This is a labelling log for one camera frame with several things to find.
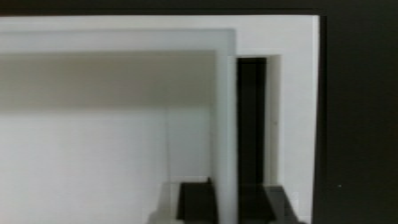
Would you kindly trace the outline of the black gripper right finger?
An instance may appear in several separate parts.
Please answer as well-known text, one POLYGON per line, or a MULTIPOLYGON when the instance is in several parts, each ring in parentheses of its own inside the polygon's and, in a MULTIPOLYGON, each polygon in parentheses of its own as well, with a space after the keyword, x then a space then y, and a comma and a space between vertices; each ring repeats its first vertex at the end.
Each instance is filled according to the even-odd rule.
POLYGON ((304 224, 281 186, 256 184, 240 187, 239 224, 304 224))

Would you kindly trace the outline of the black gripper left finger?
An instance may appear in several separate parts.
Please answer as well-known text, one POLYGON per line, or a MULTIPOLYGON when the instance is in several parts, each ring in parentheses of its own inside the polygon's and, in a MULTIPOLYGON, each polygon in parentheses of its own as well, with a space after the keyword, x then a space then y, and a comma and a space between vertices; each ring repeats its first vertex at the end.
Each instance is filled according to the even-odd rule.
POLYGON ((217 224, 217 200, 210 182, 182 184, 176 219, 184 224, 217 224))

